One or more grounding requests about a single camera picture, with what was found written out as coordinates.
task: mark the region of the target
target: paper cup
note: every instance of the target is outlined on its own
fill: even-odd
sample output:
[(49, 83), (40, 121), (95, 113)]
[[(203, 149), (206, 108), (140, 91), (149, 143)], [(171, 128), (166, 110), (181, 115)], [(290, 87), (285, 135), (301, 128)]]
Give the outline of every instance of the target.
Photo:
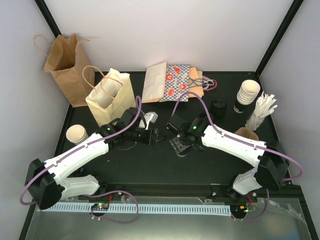
[(243, 113), (249, 104), (251, 104), (260, 92), (260, 85), (254, 80), (245, 80), (236, 95), (236, 101), (233, 109), (237, 113)]
[(74, 143), (75, 145), (84, 142), (88, 138), (86, 129), (79, 124), (69, 127), (65, 136), (71, 143)]

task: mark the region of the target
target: tabletop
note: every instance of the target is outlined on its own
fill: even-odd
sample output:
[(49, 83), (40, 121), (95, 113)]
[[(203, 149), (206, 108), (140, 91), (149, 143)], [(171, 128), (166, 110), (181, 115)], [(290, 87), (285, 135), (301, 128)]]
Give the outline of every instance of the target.
[[(255, 108), (253, 102), (244, 113), (236, 113), (233, 109), (237, 92), (244, 80), (256, 80), (253, 73), (217, 73), (204, 72), (204, 76), (215, 79), (217, 88), (206, 92), (202, 99), (207, 106), (216, 97), (224, 97), (227, 101), (227, 111), (224, 117), (215, 118), (213, 122), (234, 133), (244, 127), (247, 119)], [(96, 83), (101, 80), (101, 75), (96, 74)], [(135, 96), (141, 96), (144, 86), (145, 73), (133, 72), (130, 74), (131, 84)], [(129, 150), (114, 149), (105, 155), (99, 156), (84, 166), (87, 173), (99, 175), (107, 183), (130, 184), (229, 184), (232, 177), (245, 173), (252, 168), (243, 160), (218, 149), (205, 147), (204, 152), (192, 149), (187, 156), (179, 157), (175, 154), (169, 140), (175, 135), (166, 129), (166, 123), (171, 117), (176, 102), (154, 102), (142, 104), (143, 112), (156, 112), (158, 118), (152, 128), (158, 128), (166, 140), (148, 146), (138, 143)], [(197, 98), (189, 98), (188, 102), (181, 102), (176, 113), (192, 122), (204, 112)], [(87, 106), (77, 107), (71, 111), (68, 127), (80, 124), (85, 127), (90, 136), (98, 129), (98, 125)], [(262, 125), (255, 131), (261, 141), (269, 142), (277, 139), (272, 119), (267, 117)], [(62, 146), (65, 152), (74, 144), (63, 136)], [(127, 149), (134, 143), (128, 142), (121, 149)]]

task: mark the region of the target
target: white wall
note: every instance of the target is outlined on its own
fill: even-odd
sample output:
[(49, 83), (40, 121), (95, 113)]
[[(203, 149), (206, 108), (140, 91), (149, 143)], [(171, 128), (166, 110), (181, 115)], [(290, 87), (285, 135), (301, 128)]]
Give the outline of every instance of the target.
[[(29, 209), (19, 203), (29, 163), (53, 156), (68, 102), (33, 46), (36, 34), (54, 39), (35, 2), (2, 1), (0, 11), (0, 232), (1, 239), (13, 240)], [(49, 50), (44, 41), (39, 45)]]
[[(301, 185), (314, 225), (320, 235), (320, 1), (304, 1), (261, 80), (275, 94), (273, 114), (287, 154), (304, 167)], [(291, 166), (291, 174), (297, 169)]]
[(255, 71), (293, 0), (46, 0), (62, 34), (88, 38), (93, 65), (159, 62)]

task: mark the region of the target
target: purple hose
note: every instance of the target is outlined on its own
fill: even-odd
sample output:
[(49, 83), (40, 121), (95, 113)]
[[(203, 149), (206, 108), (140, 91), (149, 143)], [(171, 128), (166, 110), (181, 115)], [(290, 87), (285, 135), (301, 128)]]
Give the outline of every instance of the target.
[(239, 218), (235, 218), (235, 216), (231, 213), (231, 217), (235, 220), (235, 221), (241, 221), (241, 222), (251, 222), (251, 221), (255, 221), (258, 220), (259, 218), (263, 217), (264, 215), (266, 215), (266, 213), (268, 212), (269, 209), (269, 190), (266, 190), (266, 206), (265, 209), (263, 211), (263, 213), (261, 213), (259, 216), (256, 216), (254, 218), (250, 218), (250, 219), (239, 219)]
[[(100, 195), (84, 195), (86, 197), (89, 197), (89, 198), (100, 198), (100, 197), (103, 197), (103, 196), (107, 196), (109, 194), (115, 194), (115, 193), (123, 193), (123, 194), (127, 194), (129, 195), (130, 197), (132, 197), (134, 203), (135, 203), (135, 206), (136, 206), (136, 213), (135, 213), (135, 216), (134, 218), (132, 218), (131, 220), (129, 221), (118, 221), (118, 220), (114, 220), (112, 218), (108, 218), (108, 217), (100, 217), (100, 219), (103, 219), (103, 220), (107, 220), (107, 221), (110, 221), (110, 222), (113, 222), (113, 223), (116, 223), (116, 224), (130, 224), (130, 223), (133, 223), (135, 220), (138, 219), (138, 216), (139, 216), (139, 205), (138, 205), (138, 202), (137, 200), (135, 199), (134, 196), (132, 196), (129, 192), (127, 191), (122, 191), (122, 190), (117, 190), (117, 191), (109, 191), (109, 192), (106, 192), (104, 194), (100, 194)], [(96, 218), (98, 219), (99, 217), (98, 216), (94, 216), (94, 208), (92, 209), (91, 211), (91, 216), (93, 218)]]
[[(140, 115), (140, 112), (141, 112), (141, 107), (142, 107), (142, 103), (141, 103), (141, 98), (140, 96), (136, 96), (135, 97), (135, 103), (136, 105), (138, 106), (138, 112), (136, 113), (134, 119), (132, 120), (132, 122), (130, 122), (130, 124), (128, 126), (126, 126), (124, 129), (121, 129), (120, 131), (114, 133), (114, 134), (111, 134), (109, 136), (105, 136), (105, 137), (102, 137), (100, 139), (97, 139), (97, 140), (94, 140), (94, 141), (91, 141), (88, 143), (88, 145), (91, 145), (91, 144), (95, 144), (97, 142), (100, 142), (100, 141), (103, 141), (103, 140), (106, 140), (106, 139), (110, 139), (110, 138), (113, 138), (121, 133), (123, 133), (124, 131), (126, 131), (127, 129), (129, 129), (138, 119), (139, 115)], [(63, 160), (65, 160), (67, 157), (69, 157), (70, 155), (76, 153), (77, 151), (83, 149), (85, 146), (82, 145), (74, 150), (72, 150), (71, 152), (69, 152), (68, 154), (64, 155), (63, 157), (61, 157), (58, 161), (56, 161), (56, 163), (61, 163)], [(30, 182), (28, 182), (28, 184), (24, 187), (22, 193), (20, 194), (20, 197), (19, 197), (19, 201), (22, 205), (32, 205), (32, 204), (35, 204), (36, 202), (35, 201), (32, 201), (32, 202), (24, 202), (23, 200), (23, 197), (26, 193), (26, 191), (28, 190), (28, 188), (42, 175), (44, 174), (46, 171), (48, 171), (49, 169), (53, 168), (55, 165), (52, 164), (50, 166), (48, 166), (47, 168), (43, 169), (41, 172), (39, 172), (36, 176), (34, 176)]]
[[(176, 104), (175, 104), (175, 106), (174, 106), (174, 108), (173, 108), (173, 111), (172, 111), (172, 115), (171, 115), (171, 116), (173, 116), (173, 115), (175, 114), (180, 100), (184, 97), (184, 95), (187, 95), (187, 94), (192, 94), (192, 95), (196, 96), (196, 97), (199, 99), (199, 101), (201, 102), (201, 104), (202, 104), (202, 106), (203, 106), (203, 108), (204, 108), (204, 111), (205, 111), (205, 113), (206, 113), (206, 115), (207, 115), (207, 117), (208, 117), (208, 120), (209, 120), (211, 126), (212, 126), (213, 129), (214, 129), (215, 131), (217, 131), (219, 134), (222, 134), (222, 131), (220, 131), (220, 130), (217, 128), (217, 126), (213, 123), (213, 121), (212, 121), (212, 119), (211, 119), (211, 116), (210, 116), (210, 114), (209, 114), (209, 111), (208, 111), (208, 108), (207, 108), (205, 102), (201, 99), (201, 97), (199, 97), (199, 96), (198, 96), (196, 93), (194, 93), (194, 92), (191, 92), (191, 91), (185, 92), (184, 94), (182, 94), (182, 95), (178, 98), (178, 100), (177, 100), (177, 102), (176, 102)], [(283, 154), (283, 153), (281, 153), (281, 152), (278, 152), (278, 151), (275, 151), (275, 150), (272, 150), (272, 149), (269, 149), (269, 148), (261, 147), (261, 146), (255, 146), (255, 145), (252, 144), (252, 143), (248, 143), (248, 142), (246, 142), (246, 141), (237, 139), (237, 138), (235, 138), (235, 137), (233, 137), (233, 136), (230, 136), (230, 135), (227, 135), (227, 134), (225, 134), (224, 137), (227, 137), (227, 138), (229, 138), (229, 139), (231, 139), (231, 140), (234, 140), (234, 141), (236, 141), (236, 142), (242, 143), (242, 144), (247, 145), (247, 146), (249, 146), (249, 147), (256, 148), (256, 149), (260, 149), (260, 150), (263, 150), (263, 151), (266, 151), (266, 152), (269, 152), (269, 153), (278, 155), (278, 156), (280, 156), (280, 157), (282, 157), (282, 158), (284, 158), (284, 159), (289, 160), (290, 162), (292, 162), (293, 164), (295, 164), (295, 165), (300, 169), (300, 173), (299, 173), (297, 176), (285, 178), (285, 179), (283, 179), (283, 181), (295, 180), (295, 179), (297, 179), (297, 178), (300, 178), (300, 177), (305, 173), (304, 168), (303, 168), (296, 160), (294, 160), (293, 158), (291, 158), (291, 157), (289, 157), (289, 156), (287, 156), (287, 155), (285, 155), (285, 154)]]

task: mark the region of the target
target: purple cable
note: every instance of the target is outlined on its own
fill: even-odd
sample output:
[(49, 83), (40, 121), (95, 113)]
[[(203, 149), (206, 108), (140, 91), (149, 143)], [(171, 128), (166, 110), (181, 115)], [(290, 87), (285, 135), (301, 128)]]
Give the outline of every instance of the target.
[[(135, 197), (134, 196), (132, 196), (129, 192), (127, 192), (127, 191), (122, 191), (122, 190), (116, 190), (116, 191), (109, 191), (109, 192), (106, 192), (106, 193), (104, 193), (104, 194), (100, 194), (100, 195), (84, 195), (84, 196), (86, 196), (86, 197), (88, 197), (88, 198), (100, 198), (100, 197), (103, 197), (103, 196), (107, 196), (107, 195), (110, 195), (110, 194), (115, 194), (115, 193), (123, 193), (123, 194), (127, 194), (127, 195), (129, 195), (130, 197), (132, 197), (132, 199), (133, 199), (133, 201), (134, 201), (134, 203), (135, 203), (135, 206), (136, 206), (136, 213), (135, 213), (135, 216), (134, 216), (134, 218), (132, 218), (131, 220), (129, 220), (129, 221), (118, 221), (118, 220), (114, 220), (114, 219), (112, 219), (112, 218), (108, 218), (108, 217), (100, 217), (100, 219), (103, 219), (103, 220), (107, 220), (107, 221), (110, 221), (110, 222), (113, 222), (113, 223), (116, 223), (116, 224), (130, 224), (130, 223), (133, 223), (135, 220), (137, 220), (138, 219), (138, 217), (139, 217), (139, 205), (138, 205), (138, 202), (137, 202), (137, 200), (135, 199)], [(94, 208), (92, 209), (92, 211), (91, 211), (91, 216), (93, 217), (93, 218), (96, 218), (96, 219), (98, 219), (99, 217), (98, 216), (94, 216)]]
[[(140, 112), (141, 112), (141, 107), (142, 107), (142, 103), (141, 103), (141, 97), (140, 96), (136, 96), (135, 97), (135, 103), (136, 105), (138, 106), (138, 112), (136, 113), (134, 119), (132, 120), (132, 122), (130, 122), (130, 124), (128, 126), (126, 126), (124, 129), (121, 129), (120, 131), (114, 133), (114, 134), (111, 134), (109, 136), (105, 136), (105, 137), (102, 137), (100, 139), (97, 139), (97, 140), (94, 140), (94, 141), (91, 141), (88, 143), (88, 145), (91, 145), (91, 144), (95, 144), (97, 142), (100, 142), (100, 141), (103, 141), (103, 140), (106, 140), (106, 139), (110, 139), (110, 138), (113, 138), (121, 133), (123, 133), (124, 131), (126, 131), (127, 129), (129, 129), (135, 122), (136, 120), (138, 119), (139, 115), (140, 115)], [(67, 157), (69, 157), (70, 155), (76, 153), (77, 151), (83, 149), (85, 146), (82, 145), (74, 150), (72, 150), (71, 152), (69, 152), (68, 154), (64, 155), (63, 157), (61, 157), (58, 161), (56, 161), (56, 163), (61, 163), (63, 160), (65, 160)], [(20, 194), (20, 197), (19, 197), (19, 202), (22, 204), (22, 205), (32, 205), (32, 204), (35, 204), (36, 202), (35, 201), (32, 201), (32, 202), (24, 202), (23, 198), (24, 198), (24, 195), (26, 193), (26, 191), (28, 190), (28, 188), (42, 175), (44, 174), (46, 171), (48, 171), (49, 169), (53, 168), (55, 165), (52, 164), (50, 166), (48, 166), (47, 168), (43, 169), (41, 172), (39, 172), (37, 175), (35, 175), (31, 180), (30, 182), (28, 182), (28, 184), (24, 187), (22, 193)]]
[[(192, 94), (192, 95), (196, 96), (196, 97), (199, 99), (199, 101), (201, 102), (201, 104), (202, 104), (202, 106), (203, 106), (203, 108), (204, 108), (204, 111), (205, 111), (205, 113), (206, 113), (206, 115), (207, 115), (207, 117), (208, 117), (208, 120), (209, 120), (211, 126), (212, 126), (213, 129), (216, 130), (219, 134), (222, 134), (222, 131), (220, 131), (220, 130), (217, 128), (217, 126), (213, 123), (213, 121), (212, 121), (212, 119), (211, 119), (211, 116), (210, 116), (210, 114), (209, 114), (209, 111), (208, 111), (208, 108), (207, 108), (205, 102), (201, 99), (201, 97), (199, 97), (199, 96), (198, 96), (196, 93), (194, 93), (194, 92), (187, 91), (187, 92), (183, 93), (183, 94), (178, 98), (178, 100), (177, 100), (177, 102), (176, 102), (176, 104), (175, 104), (175, 106), (174, 106), (174, 108), (173, 108), (173, 111), (172, 111), (172, 115), (171, 115), (171, 116), (173, 116), (173, 115), (175, 114), (180, 100), (184, 97), (184, 95), (187, 95), (187, 94)], [(227, 138), (229, 138), (229, 139), (231, 139), (231, 140), (234, 140), (234, 141), (236, 141), (236, 142), (242, 143), (242, 144), (247, 145), (247, 146), (249, 146), (249, 147), (256, 148), (256, 149), (260, 149), (260, 150), (263, 150), (263, 151), (266, 151), (266, 152), (269, 152), (269, 153), (278, 155), (278, 156), (280, 156), (280, 157), (282, 157), (282, 158), (284, 158), (284, 159), (289, 160), (290, 162), (292, 162), (293, 164), (295, 164), (295, 165), (300, 169), (300, 173), (299, 173), (297, 176), (285, 178), (285, 179), (283, 179), (283, 181), (295, 180), (295, 179), (301, 177), (301, 176), (305, 173), (304, 168), (303, 168), (296, 160), (294, 160), (293, 158), (291, 158), (291, 157), (289, 157), (289, 156), (287, 156), (287, 155), (285, 155), (285, 154), (283, 154), (283, 153), (281, 153), (281, 152), (278, 152), (278, 151), (275, 151), (275, 150), (272, 150), (272, 149), (269, 149), (269, 148), (261, 147), (261, 146), (255, 146), (255, 145), (252, 144), (252, 143), (248, 143), (248, 142), (246, 142), (246, 141), (237, 139), (237, 138), (235, 138), (235, 137), (233, 137), (233, 136), (230, 136), (230, 135), (227, 135), (227, 134), (225, 134), (224, 137), (227, 137)]]
[(256, 216), (254, 218), (250, 218), (250, 219), (239, 219), (239, 218), (235, 218), (235, 216), (231, 213), (231, 217), (235, 220), (235, 221), (241, 221), (241, 222), (251, 222), (251, 221), (255, 221), (258, 220), (259, 218), (263, 217), (264, 215), (266, 215), (266, 213), (268, 212), (269, 209), (269, 190), (266, 190), (266, 206), (265, 209), (263, 211), (263, 213), (261, 213), (259, 216)]

